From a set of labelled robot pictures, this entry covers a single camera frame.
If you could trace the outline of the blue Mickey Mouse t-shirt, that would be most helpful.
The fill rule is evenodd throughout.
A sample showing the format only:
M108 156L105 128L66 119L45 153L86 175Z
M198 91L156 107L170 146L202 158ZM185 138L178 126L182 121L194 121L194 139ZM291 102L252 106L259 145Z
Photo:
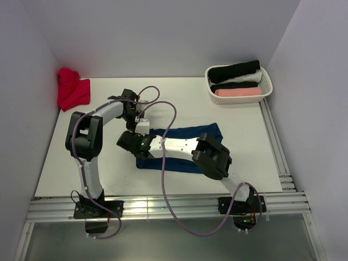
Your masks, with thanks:
M170 129L166 137L174 139L192 139L200 137L202 133L207 133L213 136L219 142L223 140L222 133L217 123L195 127ZM162 159L136 159L135 165L138 169L161 170ZM203 172L198 168L198 166L196 166L193 161L177 158L166 158L165 170L182 173L203 174Z

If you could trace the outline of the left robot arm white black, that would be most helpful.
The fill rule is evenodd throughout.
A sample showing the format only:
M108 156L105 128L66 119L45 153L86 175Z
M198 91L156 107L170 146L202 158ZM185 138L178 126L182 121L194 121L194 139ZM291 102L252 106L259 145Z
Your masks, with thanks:
M121 96L111 96L108 103L90 113L74 112L66 136L65 147L79 169L82 191L78 209L93 217L105 213L104 190L98 173L98 155L103 145L103 127L113 119L124 119L126 130L135 131L138 95L124 89Z

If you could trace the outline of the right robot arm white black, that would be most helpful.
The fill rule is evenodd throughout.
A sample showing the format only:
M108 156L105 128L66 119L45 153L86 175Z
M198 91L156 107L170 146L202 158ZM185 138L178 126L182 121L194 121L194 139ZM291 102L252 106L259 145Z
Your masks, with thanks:
M233 170L229 149L207 133L198 138L176 139L125 131L116 144L137 159L191 161L206 177L220 181L231 195L235 195L238 210L247 212L254 205L254 190Z

